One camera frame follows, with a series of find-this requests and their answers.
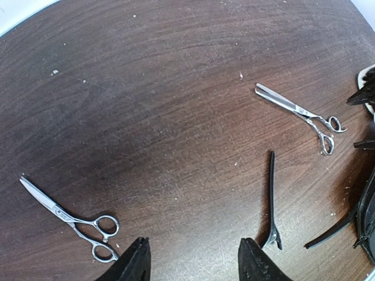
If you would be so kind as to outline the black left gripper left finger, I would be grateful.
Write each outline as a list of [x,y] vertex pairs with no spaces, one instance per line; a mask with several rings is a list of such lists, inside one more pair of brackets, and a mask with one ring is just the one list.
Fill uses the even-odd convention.
[[138,237],[96,281],[150,281],[150,279],[151,247],[149,238]]

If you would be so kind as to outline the silver thinning scissors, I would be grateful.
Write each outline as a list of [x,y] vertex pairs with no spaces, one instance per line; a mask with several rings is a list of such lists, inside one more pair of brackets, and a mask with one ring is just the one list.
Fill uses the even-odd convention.
[[325,156],[329,156],[333,153],[335,148],[335,142],[332,136],[324,134],[315,125],[313,119],[319,120],[324,126],[326,126],[330,131],[335,133],[344,133],[347,131],[346,128],[342,128],[342,125],[337,117],[330,116],[325,119],[321,115],[314,114],[311,111],[301,107],[300,105],[290,101],[281,94],[275,92],[274,90],[266,87],[263,84],[257,83],[254,89],[255,93],[260,97],[263,97],[267,101],[278,105],[279,107],[293,113],[297,117],[304,120],[312,129],[317,133],[320,143],[321,143],[321,153]]

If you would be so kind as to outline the black zip tool case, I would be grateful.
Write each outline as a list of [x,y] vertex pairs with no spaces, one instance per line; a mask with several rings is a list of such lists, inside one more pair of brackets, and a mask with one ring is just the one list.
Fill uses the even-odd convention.
[[[374,102],[374,81],[368,81],[368,90],[358,90],[347,103],[360,105],[361,101]],[[374,169],[366,181],[366,185],[358,202],[357,209],[357,241],[353,247],[361,246],[374,265]]]

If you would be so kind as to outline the silver plain hair scissors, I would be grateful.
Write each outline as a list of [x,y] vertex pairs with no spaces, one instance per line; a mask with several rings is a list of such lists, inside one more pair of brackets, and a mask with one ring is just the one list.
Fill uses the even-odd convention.
[[[120,230],[120,223],[118,220],[111,216],[111,215],[101,215],[94,220],[84,220],[81,218],[77,218],[71,214],[69,214],[65,209],[58,205],[57,202],[53,201],[48,195],[46,195],[42,190],[37,188],[34,184],[32,184],[28,179],[21,176],[19,179],[20,183],[24,186],[25,189],[38,201],[43,205],[46,209],[48,209],[52,214],[54,214],[57,218],[65,222],[69,225],[73,231],[82,239],[89,242],[92,246],[91,253],[93,258],[101,263],[110,263],[112,261],[117,261],[119,259],[119,255],[116,251],[108,244],[108,240],[116,236],[118,231]],[[101,220],[111,220],[114,223],[115,230],[114,232],[108,232],[100,227]],[[86,224],[94,227],[101,235],[102,240],[97,241],[94,238],[88,237],[86,234],[81,232],[76,225],[77,224]],[[104,248],[106,251],[109,252],[108,257],[101,257],[97,254],[97,248]]]

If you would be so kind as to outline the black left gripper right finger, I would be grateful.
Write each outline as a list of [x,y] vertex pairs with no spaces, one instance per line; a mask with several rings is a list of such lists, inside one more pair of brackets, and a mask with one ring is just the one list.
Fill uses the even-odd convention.
[[242,238],[238,249],[240,281],[292,281],[252,238]]

